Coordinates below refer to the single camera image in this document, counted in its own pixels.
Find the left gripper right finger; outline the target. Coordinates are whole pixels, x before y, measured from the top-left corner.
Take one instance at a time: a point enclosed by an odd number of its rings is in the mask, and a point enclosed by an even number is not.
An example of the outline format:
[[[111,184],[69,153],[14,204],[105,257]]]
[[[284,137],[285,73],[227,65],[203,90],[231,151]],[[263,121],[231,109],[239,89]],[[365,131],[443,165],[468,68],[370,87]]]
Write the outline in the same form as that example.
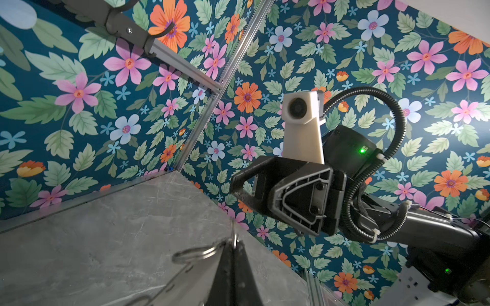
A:
[[[234,305],[263,306],[253,271],[242,241],[233,250]]]

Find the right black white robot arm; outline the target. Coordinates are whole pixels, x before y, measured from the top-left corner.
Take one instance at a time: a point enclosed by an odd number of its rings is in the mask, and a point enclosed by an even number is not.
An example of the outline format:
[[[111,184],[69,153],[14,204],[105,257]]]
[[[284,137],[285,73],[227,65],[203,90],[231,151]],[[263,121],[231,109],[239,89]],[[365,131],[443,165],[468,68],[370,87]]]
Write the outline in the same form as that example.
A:
[[[233,176],[231,193],[301,233],[406,244],[407,262],[379,305],[489,303],[488,233],[415,199],[367,195],[366,179],[387,154],[354,130],[338,126],[320,143],[324,164],[261,156]]]

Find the red handled key ring organizer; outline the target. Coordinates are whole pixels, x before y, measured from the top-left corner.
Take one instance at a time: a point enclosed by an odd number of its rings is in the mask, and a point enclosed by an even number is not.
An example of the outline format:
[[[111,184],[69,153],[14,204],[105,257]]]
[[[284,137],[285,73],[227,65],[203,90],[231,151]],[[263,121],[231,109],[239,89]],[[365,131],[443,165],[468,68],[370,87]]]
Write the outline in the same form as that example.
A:
[[[182,269],[155,295],[136,297],[126,305],[205,305],[224,244],[228,242],[235,248],[239,241],[236,222],[230,225],[230,234],[225,238],[175,253],[172,262],[182,265]]]

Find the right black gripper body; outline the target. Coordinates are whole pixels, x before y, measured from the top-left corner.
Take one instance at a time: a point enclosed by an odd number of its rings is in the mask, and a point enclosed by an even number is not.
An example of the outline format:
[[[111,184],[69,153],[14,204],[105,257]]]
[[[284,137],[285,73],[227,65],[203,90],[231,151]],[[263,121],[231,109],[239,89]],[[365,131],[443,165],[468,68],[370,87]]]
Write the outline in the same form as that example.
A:
[[[383,151],[364,135],[337,126],[322,138],[325,164],[333,169],[327,196],[322,231],[333,234],[341,229],[346,235],[373,235],[377,227],[360,197],[365,180],[378,168]]]

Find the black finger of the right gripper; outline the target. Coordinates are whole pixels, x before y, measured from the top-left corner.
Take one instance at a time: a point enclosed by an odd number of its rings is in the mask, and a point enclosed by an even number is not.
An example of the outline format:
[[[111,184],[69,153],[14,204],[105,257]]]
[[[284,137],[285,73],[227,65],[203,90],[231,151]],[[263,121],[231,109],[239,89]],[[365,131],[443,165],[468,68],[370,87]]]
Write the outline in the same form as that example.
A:
[[[333,235],[333,182],[334,170],[327,164],[260,156],[232,177],[230,193],[301,233]]]

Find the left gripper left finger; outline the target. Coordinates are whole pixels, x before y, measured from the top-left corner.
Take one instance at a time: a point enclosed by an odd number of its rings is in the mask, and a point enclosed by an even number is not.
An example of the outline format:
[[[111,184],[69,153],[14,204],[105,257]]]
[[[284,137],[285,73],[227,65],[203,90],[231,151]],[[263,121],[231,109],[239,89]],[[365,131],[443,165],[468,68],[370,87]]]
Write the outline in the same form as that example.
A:
[[[226,242],[205,306],[231,306],[235,302],[234,248]]]

